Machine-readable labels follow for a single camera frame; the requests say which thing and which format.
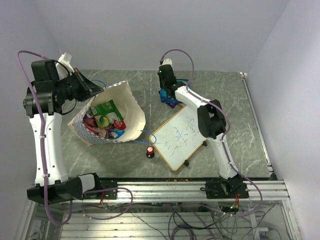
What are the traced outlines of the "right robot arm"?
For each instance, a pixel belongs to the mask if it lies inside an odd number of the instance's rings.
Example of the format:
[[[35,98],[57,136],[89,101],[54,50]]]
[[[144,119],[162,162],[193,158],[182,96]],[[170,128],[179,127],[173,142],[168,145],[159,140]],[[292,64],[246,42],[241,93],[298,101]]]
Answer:
[[[174,74],[171,63],[162,62],[158,77],[160,87],[167,96],[186,104],[195,111],[198,130],[212,147],[218,163],[220,177],[220,192],[226,198],[235,197],[244,187],[243,178],[236,167],[226,134],[229,131],[229,120],[223,112],[218,100],[209,100],[191,90],[188,85],[179,82]]]

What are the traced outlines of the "red sweet chilli packet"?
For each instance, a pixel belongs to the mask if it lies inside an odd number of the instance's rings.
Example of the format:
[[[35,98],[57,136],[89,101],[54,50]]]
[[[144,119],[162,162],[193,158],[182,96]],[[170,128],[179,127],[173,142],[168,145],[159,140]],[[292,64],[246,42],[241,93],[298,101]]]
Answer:
[[[112,129],[125,130],[126,124],[123,120],[113,120]]]

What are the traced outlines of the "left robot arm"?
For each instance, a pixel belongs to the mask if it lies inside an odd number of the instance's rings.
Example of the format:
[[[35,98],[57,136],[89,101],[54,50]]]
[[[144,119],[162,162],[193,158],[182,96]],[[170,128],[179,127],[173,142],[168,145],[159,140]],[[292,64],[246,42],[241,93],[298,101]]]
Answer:
[[[57,204],[91,199],[102,193],[96,173],[70,178],[61,143],[63,105],[66,101],[84,102],[103,92],[69,61],[45,59],[31,63],[34,81],[27,89],[23,106],[31,124],[36,150],[35,186],[27,190],[29,200]]]

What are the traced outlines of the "blue fruit candy bag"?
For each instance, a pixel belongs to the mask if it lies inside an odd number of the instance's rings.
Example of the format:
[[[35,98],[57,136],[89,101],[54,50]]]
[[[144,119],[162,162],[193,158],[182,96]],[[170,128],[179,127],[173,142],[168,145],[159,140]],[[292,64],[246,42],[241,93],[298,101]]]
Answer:
[[[177,79],[176,83],[172,85],[172,87],[181,87],[186,86],[189,82],[188,79]],[[175,108],[176,105],[181,104],[182,102],[174,98],[174,95],[169,95],[164,88],[161,88],[159,91],[160,101],[164,104],[167,104],[172,109]]]

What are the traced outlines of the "small whiteboard yellow frame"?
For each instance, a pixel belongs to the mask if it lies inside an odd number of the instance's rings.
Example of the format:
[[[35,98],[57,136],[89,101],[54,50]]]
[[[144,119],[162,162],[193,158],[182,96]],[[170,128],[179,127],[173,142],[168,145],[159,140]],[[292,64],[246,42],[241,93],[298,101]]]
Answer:
[[[184,106],[150,135],[149,140],[170,169],[177,171],[206,138],[199,131],[196,111]]]

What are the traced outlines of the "blue checkered paper bag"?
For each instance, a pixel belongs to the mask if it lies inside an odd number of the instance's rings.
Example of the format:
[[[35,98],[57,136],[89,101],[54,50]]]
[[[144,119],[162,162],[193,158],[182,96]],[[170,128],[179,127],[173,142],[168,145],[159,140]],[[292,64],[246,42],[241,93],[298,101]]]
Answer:
[[[127,81],[105,87],[68,123],[89,146],[125,142],[153,145],[157,138],[145,126],[145,113]]]

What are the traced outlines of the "green snack packet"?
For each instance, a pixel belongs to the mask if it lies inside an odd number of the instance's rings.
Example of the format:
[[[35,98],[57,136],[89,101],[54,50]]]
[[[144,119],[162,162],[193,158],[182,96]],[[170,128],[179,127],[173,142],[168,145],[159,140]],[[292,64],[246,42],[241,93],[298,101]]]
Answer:
[[[114,120],[124,120],[113,100],[91,106],[89,110],[91,116],[95,119],[96,124],[103,128],[111,126]]]

